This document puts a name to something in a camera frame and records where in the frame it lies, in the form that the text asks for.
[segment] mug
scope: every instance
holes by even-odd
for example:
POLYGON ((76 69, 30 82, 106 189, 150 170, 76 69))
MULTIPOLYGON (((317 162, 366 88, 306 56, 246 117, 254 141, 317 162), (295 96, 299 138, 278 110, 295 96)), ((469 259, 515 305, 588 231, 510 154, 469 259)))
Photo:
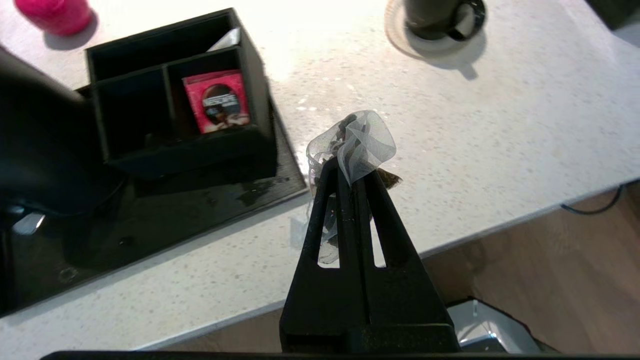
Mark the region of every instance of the mug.
POLYGON ((404 0, 406 25, 425 40, 438 40, 446 36, 455 41, 466 41, 477 34, 484 24, 485 8, 482 0, 404 0), (456 29, 458 12, 464 5, 474 13, 474 26, 469 34, 456 29))

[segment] red sachet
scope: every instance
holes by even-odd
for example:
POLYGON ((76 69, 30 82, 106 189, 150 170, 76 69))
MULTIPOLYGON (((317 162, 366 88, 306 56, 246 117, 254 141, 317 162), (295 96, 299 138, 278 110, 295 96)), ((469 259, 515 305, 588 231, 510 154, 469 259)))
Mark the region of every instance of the red sachet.
POLYGON ((240 70, 194 75, 182 82, 201 133, 250 123, 240 70))

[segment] mug handle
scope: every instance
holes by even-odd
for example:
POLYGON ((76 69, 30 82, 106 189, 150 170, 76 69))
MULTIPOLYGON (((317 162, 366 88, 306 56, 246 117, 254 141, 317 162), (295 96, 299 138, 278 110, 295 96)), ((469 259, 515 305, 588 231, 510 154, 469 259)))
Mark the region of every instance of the mug handle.
POLYGON ((484 24, 484 18, 486 16, 486 10, 484 8, 484 3, 482 2, 482 0, 462 0, 460 2, 460 5, 458 6, 458 9, 460 9, 462 5, 471 6, 471 9, 474 11, 474 28, 471 33, 463 35, 455 28, 455 24, 452 24, 451 30, 447 32, 447 35, 455 41, 466 41, 474 37, 474 35, 476 35, 482 28, 482 25, 484 24))

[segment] pink cup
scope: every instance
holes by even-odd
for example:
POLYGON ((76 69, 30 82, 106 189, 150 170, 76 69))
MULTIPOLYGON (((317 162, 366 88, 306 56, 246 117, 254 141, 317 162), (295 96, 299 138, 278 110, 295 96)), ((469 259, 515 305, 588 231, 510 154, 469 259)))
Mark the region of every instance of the pink cup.
POLYGON ((55 35, 78 33, 92 19, 86 0, 15 0, 15 6, 35 26, 55 35))

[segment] speckled countertop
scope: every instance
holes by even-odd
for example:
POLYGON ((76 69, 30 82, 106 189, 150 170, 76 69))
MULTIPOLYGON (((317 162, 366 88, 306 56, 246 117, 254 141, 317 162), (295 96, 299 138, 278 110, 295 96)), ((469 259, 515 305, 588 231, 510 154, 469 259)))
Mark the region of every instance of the speckled countertop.
MULTIPOLYGON (((385 167, 404 178, 391 196, 421 253, 640 177, 640 49, 581 0, 486 0, 473 76, 391 46, 387 0, 92 2, 99 26, 80 48, 43 36, 9 0, 0 42, 75 88, 88 83, 84 47, 235 6, 301 165, 346 114, 383 116, 398 146, 385 167)), ((154 347, 281 306, 306 200, 1 319, 0 359, 154 347)))

